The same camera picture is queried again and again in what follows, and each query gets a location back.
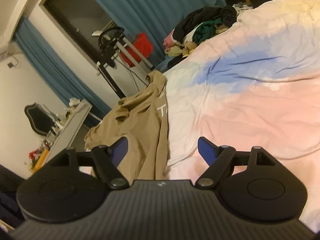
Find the tan khaki garment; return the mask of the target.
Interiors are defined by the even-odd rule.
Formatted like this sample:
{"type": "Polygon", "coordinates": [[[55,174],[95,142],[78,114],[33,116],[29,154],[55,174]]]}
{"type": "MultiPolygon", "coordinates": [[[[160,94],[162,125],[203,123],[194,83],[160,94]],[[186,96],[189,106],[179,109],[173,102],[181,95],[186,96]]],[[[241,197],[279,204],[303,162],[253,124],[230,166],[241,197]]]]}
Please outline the tan khaki garment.
{"type": "Polygon", "coordinates": [[[129,183],[135,179],[163,180],[168,161],[167,80],[157,70],[146,79],[149,84],[144,90],[119,100],[84,138],[85,148],[92,149],[126,137],[129,149],[117,168],[129,183]]]}

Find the pile of mixed clothes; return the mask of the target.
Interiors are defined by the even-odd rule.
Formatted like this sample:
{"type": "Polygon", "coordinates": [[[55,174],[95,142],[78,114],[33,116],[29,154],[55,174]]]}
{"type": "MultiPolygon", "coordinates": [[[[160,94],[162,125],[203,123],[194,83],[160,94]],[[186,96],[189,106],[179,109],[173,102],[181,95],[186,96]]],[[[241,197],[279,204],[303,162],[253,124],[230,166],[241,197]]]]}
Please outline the pile of mixed clothes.
{"type": "Polygon", "coordinates": [[[170,57],[188,57],[204,41],[227,31],[237,19],[234,7],[203,7],[189,13],[164,39],[170,57]]]}

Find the white dresser desk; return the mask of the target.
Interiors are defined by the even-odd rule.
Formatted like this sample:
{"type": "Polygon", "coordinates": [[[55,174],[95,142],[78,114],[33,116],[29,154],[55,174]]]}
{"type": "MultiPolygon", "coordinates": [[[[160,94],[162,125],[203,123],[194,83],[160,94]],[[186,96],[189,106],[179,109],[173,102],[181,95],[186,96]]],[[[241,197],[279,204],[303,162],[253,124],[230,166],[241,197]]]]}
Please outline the white dresser desk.
{"type": "Polygon", "coordinates": [[[31,169],[33,173],[38,171],[65,148],[73,147],[77,151],[85,150],[84,137],[89,128],[84,125],[84,122],[89,115],[91,108],[92,105],[85,99],[76,106],[75,110],[64,124],[62,131],[54,140],[50,150],[44,150],[35,164],[35,167],[31,169]]]}

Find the clutter on dresser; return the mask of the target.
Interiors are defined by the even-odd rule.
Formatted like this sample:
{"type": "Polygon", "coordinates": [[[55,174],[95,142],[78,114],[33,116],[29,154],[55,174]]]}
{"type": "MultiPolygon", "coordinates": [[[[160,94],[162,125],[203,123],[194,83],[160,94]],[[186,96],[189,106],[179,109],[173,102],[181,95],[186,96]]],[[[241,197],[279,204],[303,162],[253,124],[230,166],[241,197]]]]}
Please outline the clutter on dresser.
{"type": "Polygon", "coordinates": [[[71,116],[71,113],[75,110],[75,108],[78,104],[67,108],[65,115],[54,114],[53,112],[48,110],[45,107],[45,105],[41,105],[43,107],[43,109],[52,117],[52,119],[55,122],[55,125],[52,127],[52,131],[49,133],[49,135],[47,137],[43,137],[43,136],[39,135],[41,137],[39,148],[37,150],[34,150],[33,152],[29,153],[30,170],[33,167],[35,167],[35,164],[39,160],[40,155],[44,152],[44,150],[50,150],[50,147],[53,145],[54,140],[59,135],[59,133],[62,131],[64,124],[66,123],[68,118],[71,116]]]}

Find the black framed mirror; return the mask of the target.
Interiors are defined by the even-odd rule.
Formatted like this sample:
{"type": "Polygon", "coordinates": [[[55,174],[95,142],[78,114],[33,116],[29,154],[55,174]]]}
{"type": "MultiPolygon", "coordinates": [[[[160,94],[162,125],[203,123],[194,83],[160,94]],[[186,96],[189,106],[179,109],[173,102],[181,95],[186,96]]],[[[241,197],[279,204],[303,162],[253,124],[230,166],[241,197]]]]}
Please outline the black framed mirror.
{"type": "Polygon", "coordinates": [[[24,113],[29,120],[31,129],[38,135],[47,137],[55,125],[52,117],[38,103],[27,105],[24,113]]]}

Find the pastel tie-dye duvet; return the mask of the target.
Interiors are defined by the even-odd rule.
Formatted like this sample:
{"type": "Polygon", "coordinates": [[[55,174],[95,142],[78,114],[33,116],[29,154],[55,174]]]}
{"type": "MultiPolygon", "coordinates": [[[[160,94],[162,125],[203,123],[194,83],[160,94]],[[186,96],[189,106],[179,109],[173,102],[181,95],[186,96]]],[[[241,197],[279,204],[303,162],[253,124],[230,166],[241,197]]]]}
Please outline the pastel tie-dye duvet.
{"type": "Polygon", "coordinates": [[[274,0],[167,71],[168,179],[206,169],[199,137],[261,146],[306,186],[300,220],[319,231],[319,0],[274,0]]]}

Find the exercise machine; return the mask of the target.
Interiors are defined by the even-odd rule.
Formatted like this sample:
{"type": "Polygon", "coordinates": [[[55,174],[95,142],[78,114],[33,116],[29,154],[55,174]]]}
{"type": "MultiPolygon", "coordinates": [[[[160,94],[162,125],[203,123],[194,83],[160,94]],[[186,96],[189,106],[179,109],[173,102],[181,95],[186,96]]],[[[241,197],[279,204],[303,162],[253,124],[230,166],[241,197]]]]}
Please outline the exercise machine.
{"type": "Polygon", "coordinates": [[[96,63],[98,72],[111,86],[116,95],[121,99],[126,96],[107,71],[107,67],[115,68],[116,63],[119,63],[127,70],[136,91],[139,91],[136,79],[140,77],[130,69],[124,57],[127,57],[135,67],[144,70],[146,73],[155,70],[155,67],[127,39],[124,34],[124,28],[110,27],[104,30],[96,30],[91,36],[98,39],[98,46],[102,52],[100,60],[96,63]]]}

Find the red fabric bag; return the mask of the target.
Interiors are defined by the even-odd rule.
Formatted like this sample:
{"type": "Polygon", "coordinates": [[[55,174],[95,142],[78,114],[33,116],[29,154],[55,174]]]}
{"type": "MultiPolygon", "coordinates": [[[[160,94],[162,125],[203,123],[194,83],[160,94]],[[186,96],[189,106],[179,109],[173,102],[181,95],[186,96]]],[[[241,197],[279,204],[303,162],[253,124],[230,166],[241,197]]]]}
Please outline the red fabric bag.
{"type": "Polygon", "coordinates": [[[149,69],[153,69],[154,66],[148,60],[148,57],[153,52],[153,45],[149,41],[146,33],[140,33],[136,35],[136,38],[132,43],[128,41],[124,34],[121,34],[121,43],[126,45],[125,50],[135,59],[136,62],[144,62],[149,69]]]}

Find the teal curtain left panel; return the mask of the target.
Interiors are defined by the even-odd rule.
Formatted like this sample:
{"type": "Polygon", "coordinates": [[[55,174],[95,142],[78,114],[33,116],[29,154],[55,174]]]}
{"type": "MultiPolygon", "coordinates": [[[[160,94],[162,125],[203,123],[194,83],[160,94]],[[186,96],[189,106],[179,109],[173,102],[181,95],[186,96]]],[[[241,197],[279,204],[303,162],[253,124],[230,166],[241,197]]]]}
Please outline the teal curtain left panel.
{"type": "Polygon", "coordinates": [[[92,105],[91,112],[101,119],[111,110],[111,107],[63,62],[28,18],[19,20],[13,40],[66,106],[69,105],[70,98],[85,99],[92,105]]]}

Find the teal curtain panel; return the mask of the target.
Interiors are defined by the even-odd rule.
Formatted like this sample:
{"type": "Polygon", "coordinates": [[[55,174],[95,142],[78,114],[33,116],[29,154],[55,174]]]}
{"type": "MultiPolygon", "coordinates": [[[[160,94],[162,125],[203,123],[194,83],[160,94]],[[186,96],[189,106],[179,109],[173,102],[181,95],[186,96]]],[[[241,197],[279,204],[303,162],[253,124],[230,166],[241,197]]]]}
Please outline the teal curtain panel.
{"type": "Polygon", "coordinates": [[[149,59],[160,71],[166,69],[163,40],[189,13],[204,7],[217,7],[231,26],[237,13],[225,0],[94,0],[124,28],[127,37],[145,33],[153,45],[149,59]]]}
{"type": "Polygon", "coordinates": [[[66,106],[69,105],[70,98],[85,99],[92,105],[91,112],[101,119],[111,110],[111,107],[63,62],[28,18],[19,20],[13,40],[66,106]]]}

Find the dark window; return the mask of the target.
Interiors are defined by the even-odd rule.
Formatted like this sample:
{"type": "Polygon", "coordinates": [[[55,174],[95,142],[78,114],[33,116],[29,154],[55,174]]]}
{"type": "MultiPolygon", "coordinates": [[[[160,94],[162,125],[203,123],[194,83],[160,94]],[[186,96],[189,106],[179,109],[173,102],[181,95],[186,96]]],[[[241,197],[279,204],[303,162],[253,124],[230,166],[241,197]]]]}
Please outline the dark window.
{"type": "Polygon", "coordinates": [[[101,58],[95,31],[115,27],[114,20],[95,0],[45,0],[44,7],[94,62],[101,58]]]}

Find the teal curtain right panel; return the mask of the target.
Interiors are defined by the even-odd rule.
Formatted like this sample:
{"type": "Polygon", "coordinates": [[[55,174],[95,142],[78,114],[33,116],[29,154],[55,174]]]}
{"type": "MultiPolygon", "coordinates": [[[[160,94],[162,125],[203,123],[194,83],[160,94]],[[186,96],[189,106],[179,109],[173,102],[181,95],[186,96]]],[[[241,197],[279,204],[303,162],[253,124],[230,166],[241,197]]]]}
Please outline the teal curtain right panel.
{"type": "Polygon", "coordinates": [[[124,28],[127,37],[145,33],[153,45],[149,59],[160,71],[166,69],[163,40],[189,13],[204,7],[217,7],[231,26],[237,13],[225,0],[94,0],[124,28]]]}

